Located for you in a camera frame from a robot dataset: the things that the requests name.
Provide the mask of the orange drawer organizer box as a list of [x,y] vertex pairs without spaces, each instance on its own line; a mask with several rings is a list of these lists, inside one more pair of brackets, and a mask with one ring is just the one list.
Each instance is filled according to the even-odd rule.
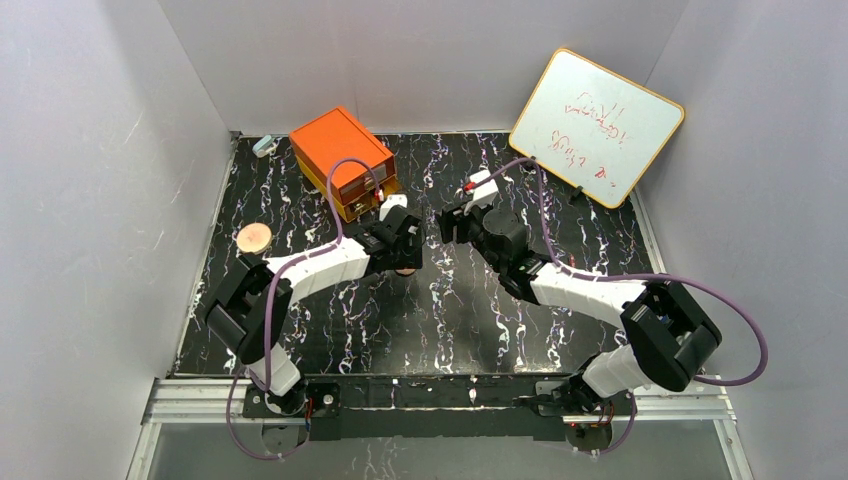
[[401,190],[394,154],[343,106],[293,130],[289,140],[301,172],[346,223]]

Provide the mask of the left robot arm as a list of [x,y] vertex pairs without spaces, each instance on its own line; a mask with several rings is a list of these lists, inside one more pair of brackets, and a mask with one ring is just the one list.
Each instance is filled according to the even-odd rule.
[[423,243],[422,219],[394,204],[338,242],[267,260],[243,254],[208,301],[204,322],[262,391],[283,397],[301,380],[280,344],[290,307],[339,283],[419,270]]

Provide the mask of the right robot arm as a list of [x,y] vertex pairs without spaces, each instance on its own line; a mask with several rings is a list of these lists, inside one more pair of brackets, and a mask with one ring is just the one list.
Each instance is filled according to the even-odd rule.
[[470,203],[437,213],[445,243],[469,243],[515,299],[562,307],[624,331],[627,343],[587,360],[557,397],[588,409],[622,391],[658,385],[683,391],[721,344],[718,327],[685,287],[672,280],[589,280],[562,271],[532,250],[514,213]]

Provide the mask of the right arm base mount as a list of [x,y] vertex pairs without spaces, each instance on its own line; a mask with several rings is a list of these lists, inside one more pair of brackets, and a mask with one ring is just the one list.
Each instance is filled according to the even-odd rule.
[[634,412],[635,398],[622,391],[601,397],[582,381],[548,379],[536,381],[532,392],[511,400],[513,408],[523,408],[540,417],[589,416],[600,423],[610,417]]

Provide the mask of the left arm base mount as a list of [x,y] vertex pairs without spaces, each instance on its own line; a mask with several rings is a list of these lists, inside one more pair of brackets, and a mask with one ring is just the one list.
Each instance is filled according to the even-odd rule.
[[336,418],[341,411],[341,376],[308,375],[285,395],[262,391],[251,382],[243,400],[242,416],[251,419]]

